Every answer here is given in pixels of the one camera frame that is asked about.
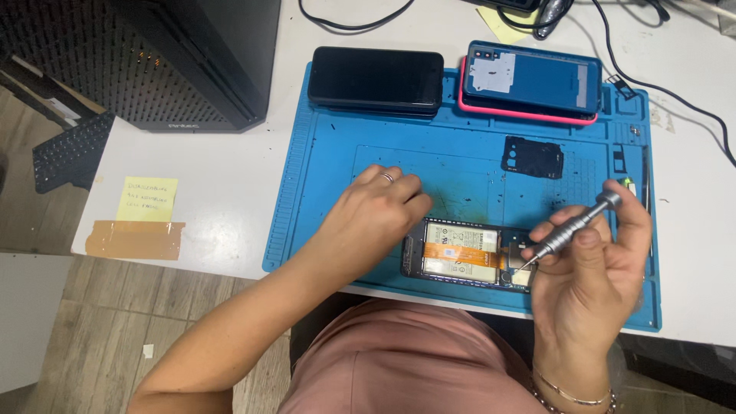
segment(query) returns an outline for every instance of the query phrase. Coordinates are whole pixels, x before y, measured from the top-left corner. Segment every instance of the silver screwdriver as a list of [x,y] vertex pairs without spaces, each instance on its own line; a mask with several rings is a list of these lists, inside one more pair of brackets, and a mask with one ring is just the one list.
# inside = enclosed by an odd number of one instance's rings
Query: silver screwdriver
[[555,254],[561,251],[565,246],[569,245],[573,241],[573,237],[578,230],[585,227],[590,223],[593,218],[604,210],[614,210],[621,205],[621,196],[611,190],[603,190],[602,193],[598,194],[595,198],[595,206],[588,208],[583,214],[579,216],[571,217],[566,222],[555,227],[551,233],[549,233],[538,245],[533,246],[531,249],[534,252],[534,257],[531,258],[526,264],[520,267],[518,270],[523,270],[525,267],[540,260],[542,257],[548,254]]

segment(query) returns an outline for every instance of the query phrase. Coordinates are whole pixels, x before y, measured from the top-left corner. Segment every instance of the yellow paper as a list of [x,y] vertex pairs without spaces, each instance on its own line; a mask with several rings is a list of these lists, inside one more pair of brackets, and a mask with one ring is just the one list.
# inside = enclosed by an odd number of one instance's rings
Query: yellow paper
[[[498,11],[496,10],[495,6],[480,6],[477,10],[478,14],[481,15],[483,20],[486,22],[488,27],[493,31],[493,34],[496,35],[496,38],[498,38],[498,41],[501,43],[513,44],[531,34],[531,29],[519,29],[517,27],[511,27],[508,24],[503,23],[501,21],[501,18],[498,17]],[[524,13],[505,7],[503,9],[503,12],[513,21],[523,24],[533,24],[537,20],[539,9],[533,11],[532,13]]]
[[178,183],[176,178],[126,177],[115,220],[171,221]]

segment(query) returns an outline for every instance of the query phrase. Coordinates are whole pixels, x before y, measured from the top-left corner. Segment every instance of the computer case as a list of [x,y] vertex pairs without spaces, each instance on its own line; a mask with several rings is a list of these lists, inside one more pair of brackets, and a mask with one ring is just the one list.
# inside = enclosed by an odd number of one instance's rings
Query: computer case
[[17,56],[144,130],[238,132],[266,116],[280,0],[1,0]]

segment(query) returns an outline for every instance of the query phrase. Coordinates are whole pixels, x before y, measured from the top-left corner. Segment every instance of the silver ring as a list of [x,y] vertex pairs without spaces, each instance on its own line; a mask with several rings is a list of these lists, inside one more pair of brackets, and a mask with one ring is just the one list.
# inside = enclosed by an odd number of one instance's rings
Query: silver ring
[[378,175],[382,175],[382,176],[384,176],[384,177],[385,177],[385,178],[386,178],[386,179],[387,179],[387,180],[388,180],[388,181],[389,181],[389,182],[390,182],[391,184],[393,184],[393,183],[394,183],[394,178],[393,178],[393,177],[392,177],[391,175],[388,175],[388,174],[386,174],[385,172],[382,172],[382,173],[380,173],[380,174],[378,174]]

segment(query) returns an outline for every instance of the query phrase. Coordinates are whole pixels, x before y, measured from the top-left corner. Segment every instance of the desk surface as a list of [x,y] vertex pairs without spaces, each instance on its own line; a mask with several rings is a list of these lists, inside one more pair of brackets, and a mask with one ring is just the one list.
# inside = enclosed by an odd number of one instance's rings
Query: desk surface
[[[403,2],[305,1],[305,7],[332,21],[360,24],[390,14]],[[178,134],[149,133],[117,118],[72,251],[85,253],[95,220],[115,219],[126,176],[178,178],[172,221],[186,222],[180,258],[136,262],[262,278],[261,259],[294,112],[304,68],[314,49],[425,50],[441,53],[446,66],[455,66],[470,41],[496,41],[476,7],[459,0],[418,1],[384,27],[360,35],[336,35],[307,21],[297,0],[283,0],[266,122],[241,135]],[[627,74],[672,89],[736,130],[736,38],[719,34],[715,15],[683,4],[683,10],[670,7],[672,20],[655,28],[658,19],[652,7],[620,3],[603,7],[617,62]],[[613,73],[604,26],[591,2],[576,2],[546,41],[529,36],[516,44],[597,56],[604,62],[604,76]],[[730,257],[736,247],[736,169],[715,141],[715,137],[721,139],[715,121],[658,91],[649,94],[663,323],[654,335],[736,346],[732,328],[736,312],[731,306],[736,271],[720,259]],[[345,290],[523,316],[357,287]]]

